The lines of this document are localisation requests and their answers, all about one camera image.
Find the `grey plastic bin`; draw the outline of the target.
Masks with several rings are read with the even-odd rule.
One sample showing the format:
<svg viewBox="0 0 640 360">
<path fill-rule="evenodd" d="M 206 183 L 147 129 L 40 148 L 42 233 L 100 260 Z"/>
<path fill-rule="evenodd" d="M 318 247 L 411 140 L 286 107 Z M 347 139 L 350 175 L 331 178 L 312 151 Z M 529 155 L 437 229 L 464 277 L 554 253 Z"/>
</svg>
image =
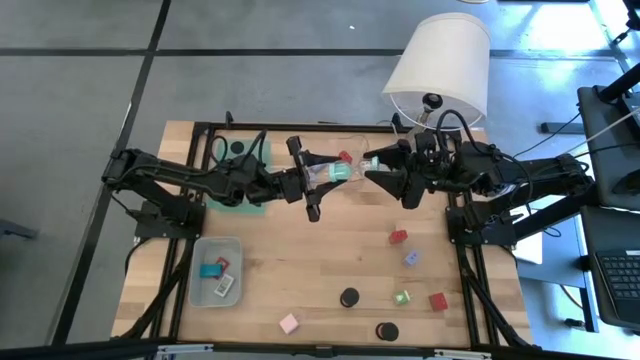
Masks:
<svg viewBox="0 0 640 360">
<path fill-rule="evenodd" d="M 223 274 L 235 278 L 229 293 L 222 298 L 214 294 L 220 278 L 200 278 L 202 264 L 215 264 L 219 257 L 226 258 L 230 265 Z M 242 297 L 244 253 L 237 237 L 208 237 L 196 241 L 189 277 L 189 303 L 200 308 L 222 308 L 234 306 Z"/>
</svg>

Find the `black laptop keyboard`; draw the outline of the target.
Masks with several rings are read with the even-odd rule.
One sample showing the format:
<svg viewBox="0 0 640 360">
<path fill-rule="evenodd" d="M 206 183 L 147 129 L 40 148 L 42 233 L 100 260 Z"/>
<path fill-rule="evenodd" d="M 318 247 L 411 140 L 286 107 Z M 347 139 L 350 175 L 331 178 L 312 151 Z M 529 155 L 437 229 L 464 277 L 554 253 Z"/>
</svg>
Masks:
<svg viewBox="0 0 640 360">
<path fill-rule="evenodd" d="M 605 318 L 640 331 L 640 249 L 599 251 L 595 259 L 604 287 Z"/>
</svg>

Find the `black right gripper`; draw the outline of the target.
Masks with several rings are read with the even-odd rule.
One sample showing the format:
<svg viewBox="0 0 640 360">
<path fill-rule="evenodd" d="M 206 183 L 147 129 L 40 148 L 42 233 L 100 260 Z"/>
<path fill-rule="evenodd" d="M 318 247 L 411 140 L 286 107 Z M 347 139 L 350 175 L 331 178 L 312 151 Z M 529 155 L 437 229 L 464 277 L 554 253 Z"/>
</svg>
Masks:
<svg viewBox="0 0 640 360">
<path fill-rule="evenodd" d="M 439 190 L 445 160 L 434 132 L 422 132 L 414 136 L 416 149 L 411 153 L 408 141 L 396 141 L 386 147 L 370 150 L 364 159 L 376 158 L 384 165 L 404 165 L 406 171 L 368 170 L 365 177 L 385 190 L 396 200 L 401 199 L 405 209 L 417 208 L 425 192 Z"/>
</svg>

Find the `white paper sheet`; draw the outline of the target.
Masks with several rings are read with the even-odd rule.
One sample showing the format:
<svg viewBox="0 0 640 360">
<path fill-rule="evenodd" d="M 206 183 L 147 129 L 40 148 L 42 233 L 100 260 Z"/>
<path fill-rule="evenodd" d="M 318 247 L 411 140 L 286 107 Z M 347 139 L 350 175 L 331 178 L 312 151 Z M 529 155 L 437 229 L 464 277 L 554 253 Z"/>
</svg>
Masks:
<svg viewBox="0 0 640 360">
<path fill-rule="evenodd" d="M 543 232 L 524 238 L 515 245 L 510 245 L 508 249 L 517 260 L 541 265 L 543 263 Z"/>
</svg>

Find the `white sand timer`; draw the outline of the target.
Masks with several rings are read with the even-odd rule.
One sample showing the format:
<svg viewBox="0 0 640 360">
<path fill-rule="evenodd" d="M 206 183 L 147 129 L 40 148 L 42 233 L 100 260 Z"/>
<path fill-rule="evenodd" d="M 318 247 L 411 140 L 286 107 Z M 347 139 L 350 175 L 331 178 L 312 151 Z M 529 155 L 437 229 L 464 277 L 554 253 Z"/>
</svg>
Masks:
<svg viewBox="0 0 640 360">
<path fill-rule="evenodd" d="M 375 334 L 382 341 L 394 342 L 399 337 L 399 328 L 392 322 L 381 322 L 375 327 Z"/>
</svg>

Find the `black foot bar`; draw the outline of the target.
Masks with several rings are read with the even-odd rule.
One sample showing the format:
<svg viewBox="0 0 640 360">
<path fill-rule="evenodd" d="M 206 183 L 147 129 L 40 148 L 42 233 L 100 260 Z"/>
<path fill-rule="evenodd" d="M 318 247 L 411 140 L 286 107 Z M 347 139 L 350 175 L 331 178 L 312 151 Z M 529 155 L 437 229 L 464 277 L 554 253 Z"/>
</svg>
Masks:
<svg viewBox="0 0 640 360">
<path fill-rule="evenodd" d="M 562 134 L 562 135 L 584 135 L 585 130 L 582 123 L 559 123 L 559 122 L 543 122 L 539 126 L 542 134 Z"/>
</svg>

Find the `teal plastic tray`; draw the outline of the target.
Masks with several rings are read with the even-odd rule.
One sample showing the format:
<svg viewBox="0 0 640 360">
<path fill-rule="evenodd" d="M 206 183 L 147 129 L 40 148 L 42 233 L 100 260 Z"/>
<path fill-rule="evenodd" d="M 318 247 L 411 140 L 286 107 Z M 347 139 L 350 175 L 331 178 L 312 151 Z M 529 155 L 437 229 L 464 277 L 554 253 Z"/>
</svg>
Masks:
<svg viewBox="0 0 640 360">
<path fill-rule="evenodd" d="M 235 141 L 240 141 L 244 144 L 244 151 L 242 154 L 234 154 L 231 152 L 230 145 Z M 233 159 L 237 156 L 243 156 L 249 150 L 251 144 L 252 144 L 252 140 L 249 140 L 249 139 L 228 137 L 227 144 L 224 144 L 222 140 L 215 140 L 211 146 L 211 152 L 213 153 L 213 156 L 217 160 L 221 160 L 223 155 L 226 155 L 226 159 Z M 254 156 L 258 156 L 259 150 L 261 150 L 262 160 L 265 163 L 266 168 L 268 170 L 271 170 L 273 167 L 271 142 L 268 140 L 265 140 L 262 146 L 257 145 L 252 151 L 252 154 Z M 250 204 L 247 199 L 244 199 L 240 205 L 235 207 L 229 207 L 207 197 L 207 207 L 210 209 L 217 210 L 221 213 L 240 214 L 240 215 L 248 215 L 248 216 L 264 216 L 266 214 L 268 205 L 267 204 L 254 205 L 254 204 Z"/>
</svg>

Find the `table lamp white shade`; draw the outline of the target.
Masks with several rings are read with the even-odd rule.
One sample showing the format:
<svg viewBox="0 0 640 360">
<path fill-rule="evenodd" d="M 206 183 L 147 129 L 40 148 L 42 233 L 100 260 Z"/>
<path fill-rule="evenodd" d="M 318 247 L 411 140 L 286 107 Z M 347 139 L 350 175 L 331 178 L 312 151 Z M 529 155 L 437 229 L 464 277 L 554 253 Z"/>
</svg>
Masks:
<svg viewBox="0 0 640 360">
<path fill-rule="evenodd" d="M 418 24 L 382 96 L 402 120 L 433 129 L 446 110 L 472 127 L 487 117 L 491 36 L 477 17 L 452 12 Z"/>
</svg>

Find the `black stand bar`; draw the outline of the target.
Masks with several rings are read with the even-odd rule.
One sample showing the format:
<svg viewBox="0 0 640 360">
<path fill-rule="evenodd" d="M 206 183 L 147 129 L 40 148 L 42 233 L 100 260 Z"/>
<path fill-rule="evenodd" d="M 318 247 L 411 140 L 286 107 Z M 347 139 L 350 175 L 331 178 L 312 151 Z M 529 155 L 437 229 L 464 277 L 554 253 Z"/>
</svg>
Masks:
<svg viewBox="0 0 640 360">
<path fill-rule="evenodd" d="M 599 90 L 597 92 L 597 96 L 602 102 L 614 101 L 633 88 L 638 82 L 640 82 L 640 62 L 626 71 L 610 85 Z"/>
</svg>

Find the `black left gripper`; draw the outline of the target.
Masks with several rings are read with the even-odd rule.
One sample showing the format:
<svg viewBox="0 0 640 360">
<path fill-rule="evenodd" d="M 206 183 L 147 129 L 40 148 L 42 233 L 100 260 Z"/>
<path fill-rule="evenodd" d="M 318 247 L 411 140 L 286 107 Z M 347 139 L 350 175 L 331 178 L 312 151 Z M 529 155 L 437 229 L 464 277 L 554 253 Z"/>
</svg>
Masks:
<svg viewBox="0 0 640 360">
<path fill-rule="evenodd" d="M 305 200 L 306 213 L 310 222 L 320 220 L 320 208 L 322 198 L 337 187 L 346 184 L 347 180 L 329 181 L 309 185 L 309 176 L 306 168 L 316 165 L 325 165 L 341 161 L 339 156 L 319 155 L 302 149 L 298 136 L 292 136 L 286 140 L 289 155 L 293 159 L 293 167 L 279 171 L 273 175 L 274 194 L 273 200 L 285 200 L 291 204 L 299 200 Z"/>
</svg>

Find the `small white box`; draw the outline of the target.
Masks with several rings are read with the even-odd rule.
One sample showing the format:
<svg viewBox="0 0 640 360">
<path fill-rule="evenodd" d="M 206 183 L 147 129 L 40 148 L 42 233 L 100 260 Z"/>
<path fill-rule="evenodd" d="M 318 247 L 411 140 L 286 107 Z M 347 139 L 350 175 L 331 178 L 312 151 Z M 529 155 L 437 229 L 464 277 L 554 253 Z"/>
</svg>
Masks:
<svg viewBox="0 0 640 360">
<path fill-rule="evenodd" d="M 234 277 L 228 274 L 223 274 L 214 290 L 214 294 L 222 298 L 226 297 L 234 282 Z"/>
</svg>

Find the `black laptop desk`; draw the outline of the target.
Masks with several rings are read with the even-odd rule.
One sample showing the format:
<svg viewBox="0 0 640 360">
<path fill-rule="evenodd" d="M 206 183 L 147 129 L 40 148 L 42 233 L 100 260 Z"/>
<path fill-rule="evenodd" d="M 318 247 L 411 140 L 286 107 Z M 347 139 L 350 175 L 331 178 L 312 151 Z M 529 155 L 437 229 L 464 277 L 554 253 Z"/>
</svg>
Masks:
<svg viewBox="0 0 640 360">
<path fill-rule="evenodd" d="M 640 214 L 632 212 L 586 207 L 581 210 L 581 219 L 588 252 L 598 311 L 603 322 L 635 331 L 605 318 L 604 287 L 597 265 L 596 253 L 613 249 L 640 249 Z"/>
</svg>

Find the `black computer mouse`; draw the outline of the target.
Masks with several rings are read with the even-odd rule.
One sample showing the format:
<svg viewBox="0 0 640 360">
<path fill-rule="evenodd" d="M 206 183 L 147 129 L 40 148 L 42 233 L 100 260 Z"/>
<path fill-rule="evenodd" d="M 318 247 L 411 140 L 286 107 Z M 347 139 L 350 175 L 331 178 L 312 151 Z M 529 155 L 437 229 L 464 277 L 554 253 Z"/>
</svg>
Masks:
<svg viewBox="0 0 640 360">
<path fill-rule="evenodd" d="M 622 177 L 613 187 L 612 192 L 618 195 L 640 195 L 640 169 Z"/>
</svg>

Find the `grey chair base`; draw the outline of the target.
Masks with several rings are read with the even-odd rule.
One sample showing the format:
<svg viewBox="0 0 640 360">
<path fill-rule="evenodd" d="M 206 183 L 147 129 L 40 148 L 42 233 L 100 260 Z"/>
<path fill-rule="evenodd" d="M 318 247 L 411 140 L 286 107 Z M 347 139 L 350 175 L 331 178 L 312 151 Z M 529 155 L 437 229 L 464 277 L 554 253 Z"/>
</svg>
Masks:
<svg viewBox="0 0 640 360">
<path fill-rule="evenodd" d="M 35 239 L 38 231 L 24 227 L 12 221 L 0 219 L 0 239 L 4 236 L 17 236 L 24 239 Z"/>
</svg>

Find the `black tripod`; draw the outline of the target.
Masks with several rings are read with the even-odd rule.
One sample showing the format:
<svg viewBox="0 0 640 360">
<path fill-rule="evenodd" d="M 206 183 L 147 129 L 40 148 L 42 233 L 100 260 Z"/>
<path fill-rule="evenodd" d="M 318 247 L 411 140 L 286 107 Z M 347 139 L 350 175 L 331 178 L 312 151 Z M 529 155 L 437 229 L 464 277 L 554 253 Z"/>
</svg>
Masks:
<svg viewBox="0 0 640 360">
<path fill-rule="evenodd" d="M 627 29 L 616 36 L 611 43 L 620 44 L 631 32 L 640 31 L 640 0 L 622 0 L 627 11 Z"/>
</svg>

